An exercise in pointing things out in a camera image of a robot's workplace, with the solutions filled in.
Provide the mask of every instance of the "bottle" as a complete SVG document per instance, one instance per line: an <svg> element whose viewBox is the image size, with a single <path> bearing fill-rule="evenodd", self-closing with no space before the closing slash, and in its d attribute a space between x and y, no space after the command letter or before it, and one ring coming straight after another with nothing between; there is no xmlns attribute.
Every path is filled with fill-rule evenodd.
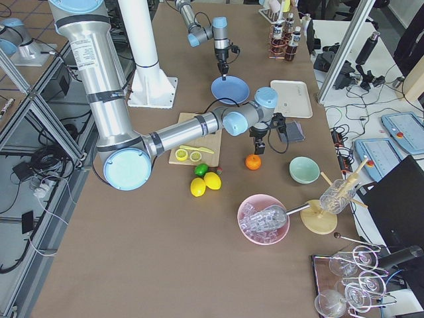
<svg viewBox="0 0 424 318"><path fill-rule="evenodd" d="M275 56L282 54L283 21L284 20L282 19L278 20L277 23L272 28L270 51L271 53L275 54Z"/></svg>
<svg viewBox="0 0 424 318"><path fill-rule="evenodd" d="M289 13L289 16L286 19L286 23L284 23L283 28L283 42L287 44L292 36L293 25L294 25L294 15L293 13Z"/></svg>
<svg viewBox="0 0 424 318"><path fill-rule="evenodd" d="M362 47L362 50L359 52L358 57L355 60L355 63L358 65L364 65L367 59L370 57L371 52L375 48L378 37L380 33L377 31L374 31L371 36L366 40L364 46Z"/></svg>
<svg viewBox="0 0 424 318"><path fill-rule="evenodd" d="M300 41L300 29L300 26L295 27L294 32L291 34L290 42L286 48L286 55L284 56L286 61L292 61L294 59Z"/></svg>

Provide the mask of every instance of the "white tray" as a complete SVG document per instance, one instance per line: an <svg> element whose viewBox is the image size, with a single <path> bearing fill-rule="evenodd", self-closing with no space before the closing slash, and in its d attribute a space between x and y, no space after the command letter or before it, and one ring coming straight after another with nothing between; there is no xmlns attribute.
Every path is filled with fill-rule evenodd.
<svg viewBox="0 0 424 318"><path fill-rule="evenodd" d="M271 81L271 88L278 93L275 113L285 117L311 118L312 106L307 86L302 81Z"/></svg>

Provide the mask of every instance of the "blue plate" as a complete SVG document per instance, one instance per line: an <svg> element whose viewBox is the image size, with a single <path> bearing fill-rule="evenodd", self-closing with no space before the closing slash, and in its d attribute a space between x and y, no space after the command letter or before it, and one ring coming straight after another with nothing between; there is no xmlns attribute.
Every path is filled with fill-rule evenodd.
<svg viewBox="0 0 424 318"><path fill-rule="evenodd" d="M227 76L227 79L223 81L221 77L217 78L212 82L211 86L212 94L217 99L220 98L231 98L237 103L242 103L249 97L250 90L246 82L235 76ZM234 105L234 103L228 99L220 101L224 104Z"/></svg>

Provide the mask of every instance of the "lemon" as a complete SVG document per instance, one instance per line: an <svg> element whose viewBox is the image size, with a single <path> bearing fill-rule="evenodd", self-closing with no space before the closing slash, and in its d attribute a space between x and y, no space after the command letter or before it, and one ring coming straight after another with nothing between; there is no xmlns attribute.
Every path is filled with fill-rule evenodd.
<svg viewBox="0 0 424 318"><path fill-rule="evenodd" d="M198 162L198 161L200 161L200 160L201 160L201 153L200 153L200 152L198 152L198 151L193 151L193 152L190 154L190 160L191 160L192 162Z"/></svg>
<svg viewBox="0 0 424 318"><path fill-rule="evenodd" d="M202 178L196 178L191 181L190 192L195 197L200 197L205 193L206 184Z"/></svg>
<svg viewBox="0 0 424 318"><path fill-rule="evenodd" d="M209 189L219 190L221 188L221 179L215 172L207 172L203 179Z"/></svg>
<svg viewBox="0 0 424 318"><path fill-rule="evenodd" d="M188 152L186 149L177 149L175 151L175 158L177 158L178 161L184 161L188 158Z"/></svg>

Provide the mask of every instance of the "white table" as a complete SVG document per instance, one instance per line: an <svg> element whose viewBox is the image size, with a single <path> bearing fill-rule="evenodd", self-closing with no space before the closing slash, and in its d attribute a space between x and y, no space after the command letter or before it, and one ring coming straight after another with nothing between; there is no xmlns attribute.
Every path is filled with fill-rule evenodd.
<svg viewBox="0 0 424 318"><path fill-rule="evenodd" d="M332 46L337 42L342 42L343 36L348 28L349 22L344 21L313 21L313 26L315 29L315 37L321 39L321 45L324 46ZM366 39L375 31L374 27L371 23L364 23L355 43L352 46L352 49L349 52L347 60L352 63L352 67L355 67L355 59L358 56L360 50L362 49ZM394 81L398 76L401 76L401 72L399 68L396 66L393 61L392 56L388 52L387 48L384 46L384 43L381 38L379 38L378 43L371 53L369 59L363 65L363 69L365 72L368 70L372 71L372 74L376 77L383 75L386 78L386 82L390 83ZM322 85L325 79L326 73L315 70L315 77L318 81L319 85ZM359 85L355 85L350 88L351 93L348 93L346 88L336 90L333 88L328 93L324 107L327 109L327 120L329 123L329 127L339 126L341 124L348 124L350 127L350 131L363 133L363 124L366 121L352 120L359 119L361 116L367 116L367 112L365 109L360 109L358 107L347 106L343 108L339 108L340 106L345 106L351 103L361 104L362 100L355 94L363 95L366 93ZM418 101L410 101L412 102L416 108L410 105L405 99L399 99L397 93L384 86L381 87L373 87L371 85L371 90L369 93L363 96L365 103L372 103L378 101L379 104L369 105L367 106L368 114L373 114L374 112L381 111L379 113L374 113L370 115L369 121L366 122L365 132L362 134L360 139L363 138L386 138L389 137L389 134L386 128L382 125L380 117L384 114L395 113L393 109L399 112L404 111L413 111L420 118L423 118L422 107L420 106ZM352 148L352 142L355 140L355 137L358 135L355 133L349 133L347 135L348 140L345 141L345 146ZM407 154L399 148L401 154L406 156ZM359 162L358 155L355 155L355 163L352 165L352 169L357 168ZM415 159L422 158L423 155L414 156ZM424 160L418 161L422 168L424 168ZM364 169L360 173L360 182L362 184L368 184L373 180L370 176L364 171ZM356 216L360 224L362 225L362 229L359 224L356 222L356 228L359 235L364 237L368 237L373 243L376 244L385 244L383 238L378 232L378 229L375 226L374 221L371 218L368 210L357 206L356 208ZM397 297L398 303L393 306L388 306L384 310L384 317L392 317L394 315L399 315L401 313L413 313L417 311L422 311L423 308L418 303L417 299L413 295L410 290L397 291L392 293Z"/></svg>

